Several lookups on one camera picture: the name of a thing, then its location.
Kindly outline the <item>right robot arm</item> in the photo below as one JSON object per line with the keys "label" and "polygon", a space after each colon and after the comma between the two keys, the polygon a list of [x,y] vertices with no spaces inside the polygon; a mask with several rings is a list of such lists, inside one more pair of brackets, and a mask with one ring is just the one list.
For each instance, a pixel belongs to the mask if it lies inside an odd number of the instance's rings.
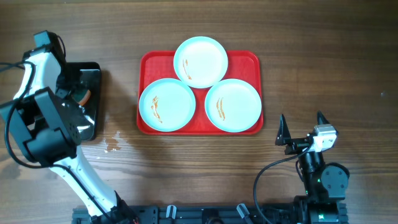
{"label": "right robot arm", "polygon": [[292,138],[284,115],[280,116],[275,145],[285,146],[285,155],[297,156],[302,181],[309,201],[332,203],[344,200],[348,188],[349,171],[339,163],[324,161],[323,153],[334,147],[338,131],[317,113],[317,125],[304,138]]}

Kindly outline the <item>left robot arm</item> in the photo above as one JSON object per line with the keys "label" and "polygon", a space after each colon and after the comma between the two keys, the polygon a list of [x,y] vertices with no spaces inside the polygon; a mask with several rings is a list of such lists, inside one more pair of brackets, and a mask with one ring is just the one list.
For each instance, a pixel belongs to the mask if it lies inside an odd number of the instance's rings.
{"label": "left robot arm", "polygon": [[92,168],[81,149],[72,114],[55,95],[60,59],[46,49],[26,52],[13,100],[1,105],[4,142],[12,159],[58,174],[85,204],[90,223],[138,223],[138,216]]}

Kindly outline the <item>green and orange sponge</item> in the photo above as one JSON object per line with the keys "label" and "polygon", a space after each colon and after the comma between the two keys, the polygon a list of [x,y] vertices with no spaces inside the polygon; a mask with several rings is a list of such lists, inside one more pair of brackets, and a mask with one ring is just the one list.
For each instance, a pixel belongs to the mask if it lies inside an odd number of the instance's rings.
{"label": "green and orange sponge", "polygon": [[72,98],[80,105],[84,106],[91,97],[91,91],[87,89],[76,90]]}

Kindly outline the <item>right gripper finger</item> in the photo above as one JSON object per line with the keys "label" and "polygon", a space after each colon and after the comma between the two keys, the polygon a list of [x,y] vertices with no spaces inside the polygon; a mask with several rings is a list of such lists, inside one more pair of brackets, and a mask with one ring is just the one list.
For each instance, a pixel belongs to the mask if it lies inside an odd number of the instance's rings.
{"label": "right gripper finger", "polygon": [[283,114],[280,115],[279,120],[279,130],[277,132],[277,136],[275,139],[276,146],[288,145],[291,143],[291,135],[289,128],[287,126],[285,116]]}
{"label": "right gripper finger", "polygon": [[321,111],[317,112],[317,124],[318,125],[330,124],[330,122],[325,118],[325,116]]}

